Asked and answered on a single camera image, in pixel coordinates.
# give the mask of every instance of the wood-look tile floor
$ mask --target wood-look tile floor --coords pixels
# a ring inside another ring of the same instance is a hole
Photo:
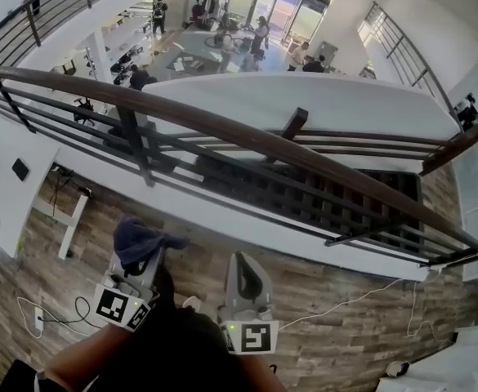
[[[431,176],[427,184],[438,187],[424,187],[424,193],[430,207],[446,207],[446,216],[450,214],[457,220],[458,198],[447,199],[454,196],[450,188],[452,178],[451,171]],[[29,217],[19,258],[13,260],[0,252],[0,381],[13,359],[40,368],[53,354],[81,338],[55,323],[46,324],[41,339],[32,338],[23,325],[16,297],[40,303],[63,319],[75,319],[75,297],[92,298],[94,287],[109,263],[112,231],[124,214],[139,216],[150,226],[190,238],[190,245],[184,251],[170,251],[166,260],[176,284],[178,302],[197,295],[219,305],[224,294],[227,261],[239,249],[257,259],[272,277],[275,317],[282,324],[322,313],[339,302],[355,299],[391,282],[225,238],[154,212],[80,177],[76,181],[91,187],[95,199],[84,211],[71,258],[61,261],[57,257],[63,225],[37,211],[32,211]],[[48,177],[41,190],[44,198],[51,197],[55,182],[54,176]],[[71,213],[77,198],[72,185],[67,185],[59,192],[56,205]],[[433,322],[436,336],[447,340],[456,327],[478,321],[478,282],[462,284],[459,269],[445,271],[431,283],[419,283],[417,292],[412,331],[427,319]],[[398,282],[360,302],[341,306],[323,318],[284,329],[279,334],[276,354],[268,359],[278,365],[277,374],[291,391],[373,391],[391,360],[420,359],[449,344],[435,342],[427,326],[415,337],[406,336],[412,304],[413,283]],[[23,304],[23,308],[28,326],[33,329],[33,307]],[[73,325],[81,332],[95,331],[85,323]]]

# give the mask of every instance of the white table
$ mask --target white table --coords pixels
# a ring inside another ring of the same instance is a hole
[[[53,206],[40,199],[38,192],[59,150],[55,141],[33,134],[20,124],[0,117],[0,248],[15,257],[32,207],[51,216]],[[29,169],[25,181],[12,171],[20,158]],[[68,226],[59,257],[66,258],[75,229],[88,197],[81,195],[74,214],[56,209],[53,219]]]

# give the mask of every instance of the white plug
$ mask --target white plug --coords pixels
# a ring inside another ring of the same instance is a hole
[[[35,307],[35,327],[42,333],[44,331],[44,311]]]

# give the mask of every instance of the white pillar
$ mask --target white pillar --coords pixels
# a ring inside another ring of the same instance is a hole
[[[86,38],[86,43],[90,51],[90,57],[96,67],[97,80],[100,82],[114,83],[111,72],[109,71],[109,59],[106,55],[105,40],[102,37],[101,28],[95,29]]]

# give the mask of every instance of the white cable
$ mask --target white cable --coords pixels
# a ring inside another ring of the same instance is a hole
[[[441,269],[439,271],[439,275],[436,276],[433,280],[431,280],[430,282],[426,283],[426,284],[429,284],[429,283],[433,283],[435,282],[435,280],[437,280],[439,277],[440,277],[440,273],[441,273]],[[289,327],[290,325],[293,325],[294,323],[298,323],[300,321],[303,321],[305,319],[312,319],[312,318],[320,318],[320,317],[323,317],[327,314],[329,314],[330,312],[334,311],[336,308],[338,308],[339,306],[342,306],[342,305],[348,305],[348,304],[351,304],[353,302],[358,302],[358,301],[361,301],[362,299],[364,299],[366,296],[370,295],[371,293],[375,293],[375,292],[381,292],[381,291],[385,291],[386,289],[388,289],[389,287],[393,286],[395,283],[398,283],[398,282],[403,282],[405,281],[404,278],[398,278],[397,280],[395,280],[394,282],[388,284],[387,286],[385,287],[382,287],[380,289],[375,289],[375,290],[372,290],[372,291],[369,291],[368,293],[366,293],[365,295],[361,296],[360,298],[358,299],[354,299],[352,301],[346,301],[346,302],[342,302],[338,305],[335,305],[332,309],[330,310],[327,310],[326,312],[323,312],[322,314],[317,314],[317,315],[307,315],[306,317],[301,317],[301,318],[298,318],[298,319],[295,319],[294,321],[292,321],[291,323],[287,323],[286,325],[283,325],[281,328],[279,328],[279,331],[281,330],[284,330],[286,327]],[[435,335],[435,329],[433,328],[433,324],[431,323],[431,321],[422,321],[420,323],[420,325],[418,326],[418,329],[417,331],[414,333],[414,334],[410,334],[409,333],[409,329],[411,327],[411,322],[413,321],[413,316],[414,316],[414,311],[415,311],[415,304],[417,302],[417,283],[418,282],[415,282],[414,286],[413,286],[413,306],[411,307],[411,316],[409,318],[409,322],[408,322],[408,329],[407,329],[407,332],[406,332],[406,336],[408,337],[414,337],[416,336],[420,330],[422,329],[422,326],[427,323],[429,324],[429,326],[431,327],[431,334],[433,335],[433,338],[435,339],[436,342],[450,342],[451,344],[453,344],[452,341],[450,340],[439,340],[438,338],[436,338],[436,335]]]
[[[438,279],[438,276],[436,276],[436,278],[431,280],[429,283],[433,283],[437,279]],[[415,282],[415,284],[413,286],[413,306],[411,307],[411,317],[409,317],[408,330],[406,331],[406,336],[408,336],[408,337],[416,336],[420,332],[420,330],[422,329],[422,325],[424,325],[426,323],[426,324],[429,325],[429,327],[431,329],[431,334],[433,335],[433,338],[435,339],[435,341],[437,343],[448,342],[448,343],[454,344],[451,340],[439,340],[438,338],[436,338],[435,329],[433,328],[433,324],[431,323],[431,321],[422,321],[420,323],[420,325],[418,326],[417,331],[415,331],[414,334],[409,334],[409,328],[411,327],[411,322],[413,321],[413,315],[414,315],[414,312],[415,312],[415,304],[417,303],[417,283],[418,282]]]
[[[68,328],[68,329],[69,329],[70,331],[72,331],[72,332],[75,332],[75,334],[79,334],[80,336],[90,336],[90,334],[84,334],[83,332],[75,331],[72,327],[69,327],[69,326],[66,325],[65,323],[62,323],[59,319],[57,319],[55,316],[53,316],[53,314],[52,314],[49,310],[43,308],[41,305],[38,305],[38,304],[36,304],[35,302],[32,302],[32,301],[29,301],[28,299],[26,299],[26,298],[24,298],[24,297],[18,296],[18,297],[17,297],[17,305],[19,306],[20,312],[21,312],[22,315],[23,315],[23,321],[25,322],[26,331],[28,331],[29,334],[30,334],[33,338],[37,338],[37,339],[41,338],[41,336],[42,336],[42,331],[39,333],[38,336],[36,336],[35,334],[33,334],[33,333],[28,329],[28,325],[26,324],[25,312],[23,311],[22,307],[20,306],[20,301],[28,302],[29,304],[35,306],[36,308],[39,308],[39,309],[43,310],[43,311],[46,312],[48,315],[50,315],[52,318],[54,318],[60,325],[62,325],[63,327]]]
[[[312,319],[312,318],[319,318],[319,317],[323,317],[327,314],[329,314],[330,312],[334,311],[336,308],[338,308],[339,306],[341,305],[348,305],[348,304],[352,304],[353,302],[358,302],[362,299],[364,299],[367,295],[370,295],[371,293],[374,293],[374,292],[380,292],[380,291],[385,291],[386,289],[388,289],[389,287],[393,286],[395,283],[398,283],[398,282],[403,282],[405,279],[404,278],[398,278],[397,280],[395,280],[394,282],[388,284],[386,287],[382,287],[381,289],[375,289],[373,291],[369,291],[368,293],[366,293],[365,295],[361,296],[360,298],[358,299],[354,299],[353,301],[346,301],[346,302],[342,302],[338,305],[335,305],[332,309],[330,310],[327,310],[326,312],[323,312],[322,314],[317,314],[317,315],[308,315],[306,317],[301,317],[299,319],[295,319],[294,321],[292,321],[291,323],[287,323],[286,325],[283,325],[281,328],[279,328],[279,331],[280,330],[284,330],[286,327],[289,327],[290,325],[293,325],[294,323],[298,323],[300,321],[303,321],[304,319]]]

